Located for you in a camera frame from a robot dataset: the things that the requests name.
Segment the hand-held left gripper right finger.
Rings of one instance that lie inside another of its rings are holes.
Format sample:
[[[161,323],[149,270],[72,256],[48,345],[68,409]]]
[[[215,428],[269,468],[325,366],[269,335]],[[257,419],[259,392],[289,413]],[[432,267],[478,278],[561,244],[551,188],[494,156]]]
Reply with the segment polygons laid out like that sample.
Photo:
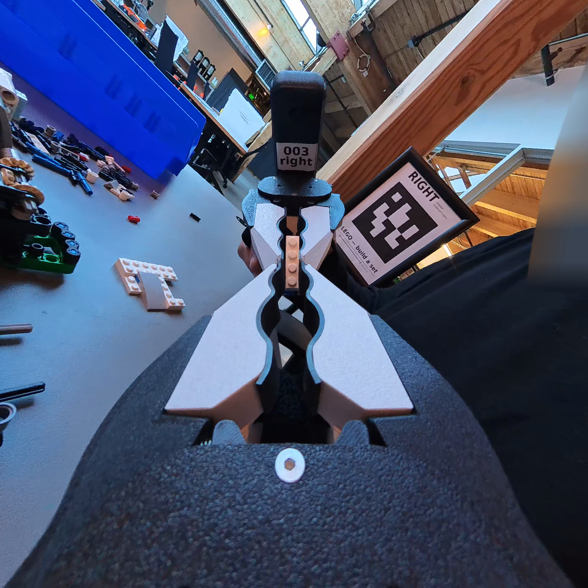
[[[302,265],[305,398],[312,413],[342,430],[351,420],[409,415],[413,403],[371,316],[316,269]]]

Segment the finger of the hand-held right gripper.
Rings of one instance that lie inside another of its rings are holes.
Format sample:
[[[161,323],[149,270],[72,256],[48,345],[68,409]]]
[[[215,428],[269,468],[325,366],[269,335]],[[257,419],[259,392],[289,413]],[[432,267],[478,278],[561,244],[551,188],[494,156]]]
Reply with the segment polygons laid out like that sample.
[[[300,233],[300,258],[313,268],[319,268],[330,248],[333,233],[330,227],[330,207],[315,205],[300,210],[305,228]]]
[[[283,257],[281,241],[283,239],[279,223],[286,217],[283,207],[272,203],[258,203],[251,229],[251,241],[254,253],[262,270],[278,265]]]

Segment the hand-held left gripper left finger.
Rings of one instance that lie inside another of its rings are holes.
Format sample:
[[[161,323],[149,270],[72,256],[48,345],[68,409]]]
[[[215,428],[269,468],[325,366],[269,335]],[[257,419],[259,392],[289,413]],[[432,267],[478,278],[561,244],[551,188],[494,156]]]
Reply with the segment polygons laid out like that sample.
[[[280,320],[273,263],[212,315],[165,410],[248,428],[269,412],[279,388]]]

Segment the white long lego plate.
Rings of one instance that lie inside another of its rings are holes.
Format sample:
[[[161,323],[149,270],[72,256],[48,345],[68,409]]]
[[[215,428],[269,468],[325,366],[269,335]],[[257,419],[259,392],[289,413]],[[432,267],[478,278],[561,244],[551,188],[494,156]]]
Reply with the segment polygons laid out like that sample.
[[[287,236],[285,238],[285,292],[294,293],[299,288],[300,274],[300,238]]]

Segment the white lego plate assembly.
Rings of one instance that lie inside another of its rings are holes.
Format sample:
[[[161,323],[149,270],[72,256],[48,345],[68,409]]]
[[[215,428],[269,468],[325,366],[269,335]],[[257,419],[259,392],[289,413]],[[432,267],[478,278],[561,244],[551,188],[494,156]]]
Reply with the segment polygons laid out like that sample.
[[[157,263],[118,258],[115,269],[129,295],[140,296],[148,311],[180,312],[185,307],[183,299],[175,298],[168,283],[178,280],[172,267]],[[136,275],[137,284],[128,281]]]

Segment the black lego axle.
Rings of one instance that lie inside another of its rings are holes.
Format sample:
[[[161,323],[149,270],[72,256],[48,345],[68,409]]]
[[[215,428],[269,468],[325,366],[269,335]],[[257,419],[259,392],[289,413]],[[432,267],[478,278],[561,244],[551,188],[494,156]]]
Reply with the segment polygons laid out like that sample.
[[[1,403],[10,402],[42,393],[45,391],[45,388],[46,384],[44,382],[39,382],[24,387],[10,387],[7,389],[2,389],[0,393]]]

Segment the green black lego technic assembly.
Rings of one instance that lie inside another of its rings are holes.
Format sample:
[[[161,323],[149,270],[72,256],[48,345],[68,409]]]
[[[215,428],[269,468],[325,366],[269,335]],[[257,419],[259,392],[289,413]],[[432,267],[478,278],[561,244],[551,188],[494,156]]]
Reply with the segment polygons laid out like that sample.
[[[69,226],[40,208],[29,220],[1,212],[1,265],[71,274],[81,253]]]

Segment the pile of small lego pins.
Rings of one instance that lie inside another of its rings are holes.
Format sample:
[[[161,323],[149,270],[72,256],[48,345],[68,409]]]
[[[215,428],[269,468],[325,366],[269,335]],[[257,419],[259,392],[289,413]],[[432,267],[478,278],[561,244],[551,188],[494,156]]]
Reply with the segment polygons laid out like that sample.
[[[11,121],[12,139],[17,148],[32,155],[34,162],[67,177],[92,195],[92,185],[100,178],[104,187],[122,201],[131,201],[139,189],[129,178],[130,168],[118,164],[107,150],[92,148],[73,134],[64,136],[51,126],[41,128],[23,117]]]

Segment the partly built lego technic vehicle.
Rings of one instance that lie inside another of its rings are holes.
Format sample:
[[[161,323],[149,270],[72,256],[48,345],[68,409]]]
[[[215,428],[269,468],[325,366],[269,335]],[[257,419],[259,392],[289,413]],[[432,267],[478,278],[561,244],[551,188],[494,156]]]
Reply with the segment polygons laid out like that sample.
[[[1,236],[47,236],[52,222],[41,208],[45,197],[33,185],[33,168],[13,150],[11,119],[19,105],[12,75],[1,70]]]

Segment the person's right hand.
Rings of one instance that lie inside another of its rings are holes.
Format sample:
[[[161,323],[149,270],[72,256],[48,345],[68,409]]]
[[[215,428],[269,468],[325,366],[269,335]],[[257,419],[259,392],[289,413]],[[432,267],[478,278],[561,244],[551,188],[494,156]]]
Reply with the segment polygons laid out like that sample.
[[[262,268],[258,257],[252,247],[247,246],[242,240],[238,246],[238,256],[244,262],[250,273],[256,277],[262,273]]]

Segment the long work desk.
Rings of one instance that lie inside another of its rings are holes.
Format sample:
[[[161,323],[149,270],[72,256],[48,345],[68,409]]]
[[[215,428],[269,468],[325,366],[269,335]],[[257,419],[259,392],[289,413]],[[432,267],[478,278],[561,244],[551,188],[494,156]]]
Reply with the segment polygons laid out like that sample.
[[[179,89],[206,119],[202,136],[189,160],[189,165],[222,192],[214,173],[221,175],[224,188],[227,187],[228,180],[234,182],[242,168],[257,152],[255,149],[249,150],[247,141],[266,127],[266,123],[250,100],[237,89],[231,92],[220,113],[198,97],[186,84],[180,84]]]

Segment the black framed marker sign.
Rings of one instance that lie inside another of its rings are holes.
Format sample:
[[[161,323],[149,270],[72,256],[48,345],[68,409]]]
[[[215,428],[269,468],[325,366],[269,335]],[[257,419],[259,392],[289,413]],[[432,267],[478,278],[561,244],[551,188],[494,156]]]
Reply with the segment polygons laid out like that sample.
[[[409,148],[345,204],[336,244],[365,285],[384,288],[479,219]]]

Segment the blue plastic bin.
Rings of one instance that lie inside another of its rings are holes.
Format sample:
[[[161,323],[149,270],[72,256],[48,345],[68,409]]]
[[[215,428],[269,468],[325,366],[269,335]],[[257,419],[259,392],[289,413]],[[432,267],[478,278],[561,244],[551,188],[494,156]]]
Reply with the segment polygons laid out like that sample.
[[[204,116],[92,1],[1,1],[1,61],[154,179]]]

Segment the red wall box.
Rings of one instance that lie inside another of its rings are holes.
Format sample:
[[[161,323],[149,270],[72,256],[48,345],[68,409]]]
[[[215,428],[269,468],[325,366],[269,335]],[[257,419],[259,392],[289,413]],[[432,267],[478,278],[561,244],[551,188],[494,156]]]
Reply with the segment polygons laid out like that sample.
[[[350,51],[346,35],[342,34],[340,30],[335,32],[335,34],[328,40],[326,46],[334,51],[339,62],[344,60]]]

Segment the wooden post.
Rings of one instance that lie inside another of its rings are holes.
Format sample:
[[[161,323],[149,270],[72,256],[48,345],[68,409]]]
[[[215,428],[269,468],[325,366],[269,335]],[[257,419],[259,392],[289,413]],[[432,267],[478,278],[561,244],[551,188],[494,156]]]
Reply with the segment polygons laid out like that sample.
[[[413,146],[427,154],[587,1],[479,1],[321,168],[347,201]]]

